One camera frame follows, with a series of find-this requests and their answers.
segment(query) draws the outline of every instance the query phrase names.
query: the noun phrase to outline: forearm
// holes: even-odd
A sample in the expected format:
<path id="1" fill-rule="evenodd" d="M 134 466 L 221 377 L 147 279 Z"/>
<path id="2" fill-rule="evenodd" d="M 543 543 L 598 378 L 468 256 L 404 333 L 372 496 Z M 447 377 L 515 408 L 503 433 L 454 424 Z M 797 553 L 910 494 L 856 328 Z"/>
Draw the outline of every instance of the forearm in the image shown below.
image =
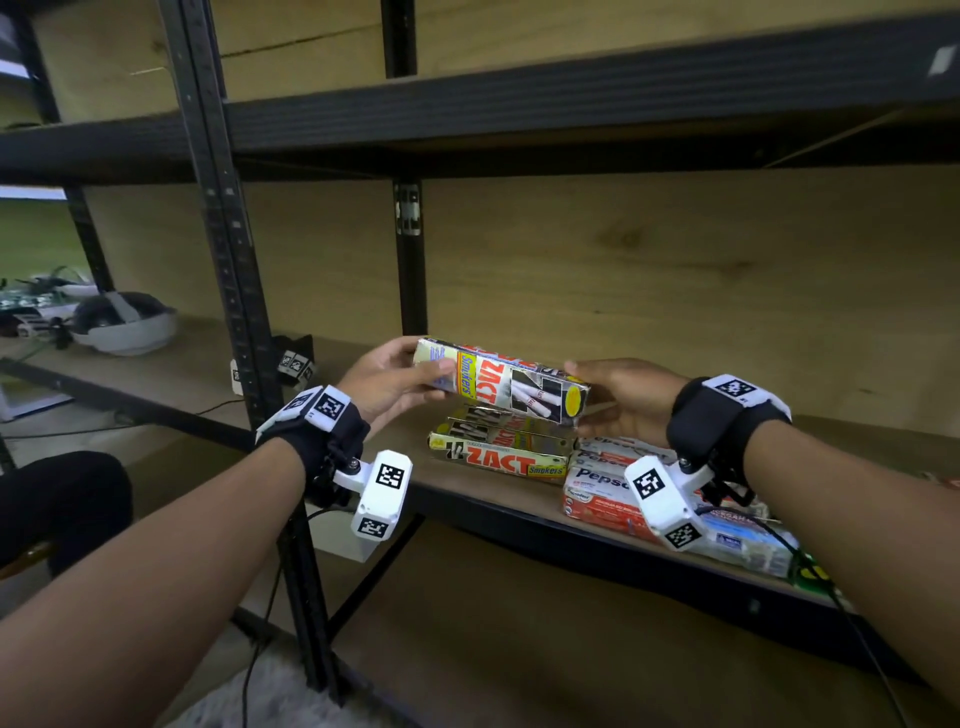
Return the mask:
<path id="1" fill-rule="evenodd" d="M 871 624 L 960 705 L 960 497 L 779 422 L 756 431 L 744 468 Z"/>
<path id="2" fill-rule="evenodd" d="M 303 481 L 294 451 L 271 441 L 0 622 L 0 727 L 151 725 L 249 588 Z"/>

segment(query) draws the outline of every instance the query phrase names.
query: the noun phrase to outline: hand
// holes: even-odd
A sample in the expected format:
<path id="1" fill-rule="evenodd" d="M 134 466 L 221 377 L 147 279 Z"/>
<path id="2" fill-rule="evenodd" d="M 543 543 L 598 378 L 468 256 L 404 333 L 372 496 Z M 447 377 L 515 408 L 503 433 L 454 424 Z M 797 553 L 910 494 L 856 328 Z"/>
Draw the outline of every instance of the hand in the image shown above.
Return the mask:
<path id="1" fill-rule="evenodd" d="M 668 369 L 640 359 L 568 361 L 564 369 L 593 386 L 590 404 L 612 406 L 580 419 L 582 437 L 635 437 L 659 448 L 669 448 L 666 425 L 673 402 L 689 381 Z"/>
<path id="2" fill-rule="evenodd" d="M 452 374 L 456 362 L 439 359 L 412 366 L 419 339 L 401 336 L 367 352 L 337 385 L 337 389 L 350 395 L 360 416 L 370 425 L 368 437 L 411 407 L 452 397 L 428 384 Z"/>

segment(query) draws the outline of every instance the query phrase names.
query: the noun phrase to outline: metal shelving unit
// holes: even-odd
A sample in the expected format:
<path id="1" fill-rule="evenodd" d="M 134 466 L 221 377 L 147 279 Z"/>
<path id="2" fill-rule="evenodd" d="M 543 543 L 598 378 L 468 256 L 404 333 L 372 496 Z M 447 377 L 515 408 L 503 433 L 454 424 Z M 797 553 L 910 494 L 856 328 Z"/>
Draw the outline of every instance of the metal shelving unit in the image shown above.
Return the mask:
<path id="1" fill-rule="evenodd" d="M 958 115 L 911 115 L 908 109 L 891 115 L 889 124 L 870 126 L 894 109 L 942 110 L 960 98 L 953 61 L 957 12 L 231 103 L 208 0 L 159 5 L 180 111 L 58 125 L 54 105 L 45 112 L 47 125 L 0 134 L 0 182 L 69 185 L 91 269 L 109 289 L 107 262 L 85 206 L 81 210 L 79 185 L 196 181 L 249 423 L 201 416 L 35 362 L 0 358 L 0 371 L 241 450 L 252 446 L 251 425 L 282 405 L 269 374 L 275 354 L 241 179 L 393 180 L 403 331 L 422 333 L 422 179 L 756 169 L 781 159 L 784 165 L 960 160 L 953 142 Z M 0 11 L 21 13 L 21 35 L 32 48 L 25 61 L 37 97 L 49 107 L 53 96 L 24 6 L 30 4 L 8 3 Z M 381 11 L 389 78 L 415 75 L 413 0 L 382 0 Z M 616 140 L 605 140 L 613 128 Z M 558 131 L 568 132 L 563 141 L 553 135 Z M 507 148 L 476 144 L 479 137 L 506 133 Z M 431 146 L 437 139 L 444 145 Z M 823 140 L 832 143 L 817 144 Z M 804 153 L 791 157 L 797 152 Z M 298 169 L 263 163 L 293 154 Z M 823 600 L 430 483 L 411 486 L 407 507 L 419 514 L 416 523 L 437 519 L 569 570 L 671 596 L 779 642 L 866 666 Z M 278 546 L 307 681 L 317 690 L 329 687 L 342 701 L 330 642 L 410 535 L 396 540 L 331 617 L 312 544 L 299 528 L 304 518 L 301 506 Z M 864 627 L 890 674 L 915 677 Z"/>

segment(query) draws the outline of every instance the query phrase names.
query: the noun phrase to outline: yellow circle label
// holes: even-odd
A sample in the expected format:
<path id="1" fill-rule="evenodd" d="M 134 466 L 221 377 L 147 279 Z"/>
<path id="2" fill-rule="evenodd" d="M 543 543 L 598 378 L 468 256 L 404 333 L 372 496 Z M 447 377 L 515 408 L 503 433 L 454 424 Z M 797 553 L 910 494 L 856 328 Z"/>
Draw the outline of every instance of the yellow circle label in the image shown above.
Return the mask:
<path id="1" fill-rule="evenodd" d="M 580 412 L 579 387 L 570 387 L 568 390 L 566 390 L 564 406 L 566 407 L 566 414 L 568 414 L 570 417 L 576 417 L 577 413 Z"/>

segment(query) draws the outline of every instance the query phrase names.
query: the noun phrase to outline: floor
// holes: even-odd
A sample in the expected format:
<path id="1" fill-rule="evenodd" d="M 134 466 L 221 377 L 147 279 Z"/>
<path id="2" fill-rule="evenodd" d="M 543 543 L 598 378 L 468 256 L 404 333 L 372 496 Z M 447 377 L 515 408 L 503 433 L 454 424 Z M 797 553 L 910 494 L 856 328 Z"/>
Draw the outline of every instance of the floor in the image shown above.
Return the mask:
<path id="1" fill-rule="evenodd" d="M 71 450 L 97 449 L 116 455 L 128 468 L 142 468 L 152 453 L 169 447 L 178 438 L 185 438 L 163 427 L 147 426 L 65 437 L 15 439 L 22 435 L 116 425 L 112 413 L 68 403 L 12 423 L 0 424 L 0 433 L 7 439 L 8 448 L 18 465 Z M 148 478 L 148 489 L 154 488 L 150 480 Z M 141 506 L 149 504 L 148 512 L 169 499 L 165 498 L 167 494 L 138 492 L 136 483 L 134 489 L 134 499 L 139 498 Z M 135 509 L 140 514 L 144 512 L 143 507 Z M 47 583 L 49 576 L 44 565 L 0 583 L 0 619 Z M 157 725 L 172 728 L 241 726 L 241 689 L 251 655 L 247 638 L 228 625 Z M 353 694 L 341 709 L 325 695 L 310 691 L 304 683 L 293 638 L 273 644 L 260 656 L 253 672 L 249 698 L 250 728 L 394 728 L 410 725 L 367 693 Z"/>

